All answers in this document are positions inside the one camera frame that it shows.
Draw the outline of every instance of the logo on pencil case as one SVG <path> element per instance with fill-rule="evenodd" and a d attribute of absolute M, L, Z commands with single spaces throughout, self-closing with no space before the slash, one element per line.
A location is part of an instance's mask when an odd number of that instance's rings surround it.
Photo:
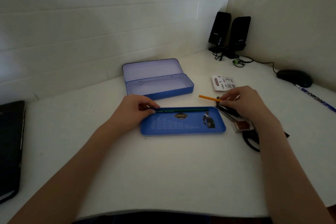
<path fill-rule="evenodd" d="M 185 118 L 188 117 L 187 114 L 182 113 L 182 112 L 180 112 L 180 113 L 178 113 L 178 114 L 175 114 L 174 116 L 175 116 L 176 118 L 178 118 L 178 119 L 181 119 L 181 120 L 183 120 L 183 119 L 185 119 Z"/>

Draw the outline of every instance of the white brick wall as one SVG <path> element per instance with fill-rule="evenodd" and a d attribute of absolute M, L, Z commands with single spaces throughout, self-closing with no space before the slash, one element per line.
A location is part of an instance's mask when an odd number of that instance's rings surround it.
<path fill-rule="evenodd" d="M 228 0 L 0 0 L 0 104 L 122 75 L 121 65 L 207 48 Z"/>

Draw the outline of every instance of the blue pen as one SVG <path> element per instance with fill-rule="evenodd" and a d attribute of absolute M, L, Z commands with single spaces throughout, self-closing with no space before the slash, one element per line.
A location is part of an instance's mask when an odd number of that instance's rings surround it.
<path fill-rule="evenodd" d="M 320 102 L 321 104 L 325 105 L 326 107 L 328 107 L 330 110 L 336 112 L 336 108 L 329 105 L 328 103 L 324 102 L 321 98 L 318 98 L 317 96 L 315 96 L 313 93 L 309 92 L 308 90 L 306 90 L 305 88 L 300 87 L 297 84 L 294 84 L 297 88 L 299 88 L 300 90 L 302 90 L 304 93 L 310 95 L 313 99 L 317 100 L 318 102 Z"/>

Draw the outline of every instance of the blue metal pencil case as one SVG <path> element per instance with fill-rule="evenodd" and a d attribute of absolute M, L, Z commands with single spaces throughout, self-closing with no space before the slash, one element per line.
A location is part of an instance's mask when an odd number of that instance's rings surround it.
<path fill-rule="evenodd" d="M 193 92 L 194 84 L 177 59 L 153 60 L 123 65 L 127 94 L 156 100 Z"/>
<path fill-rule="evenodd" d="M 220 134 L 226 130 L 218 109 L 213 106 L 159 108 L 140 127 L 144 136 Z"/>

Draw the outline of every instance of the pen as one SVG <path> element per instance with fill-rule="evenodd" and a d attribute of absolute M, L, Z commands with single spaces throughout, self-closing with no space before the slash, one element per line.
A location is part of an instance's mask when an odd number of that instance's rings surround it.
<path fill-rule="evenodd" d="M 304 93 L 310 95 L 313 99 L 317 100 L 318 102 L 320 102 L 321 104 L 325 105 L 326 107 L 328 107 L 330 110 L 332 110 L 333 112 L 336 112 L 336 108 L 329 105 L 327 102 L 323 101 L 321 98 L 318 98 L 317 96 L 315 96 L 313 93 L 309 92 L 308 90 L 306 90 L 305 88 L 300 87 L 297 84 L 294 84 L 295 87 L 299 88 L 300 90 L 302 90 Z"/>
<path fill-rule="evenodd" d="M 198 97 L 199 98 L 205 98 L 205 99 L 212 100 L 212 101 L 216 101 L 216 102 L 221 101 L 220 99 L 217 99 L 217 98 L 210 98 L 210 97 L 206 97 L 206 96 L 202 96 L 202 95 L 199 95 Z"/>
<path fill-rule="evenodd" d="M 189 109 L 167 109 L 167 110 L 156 110 L 157 113 L 161 112 L 206 112 L 209 111 L 208 108 L 189 108 Z"/>

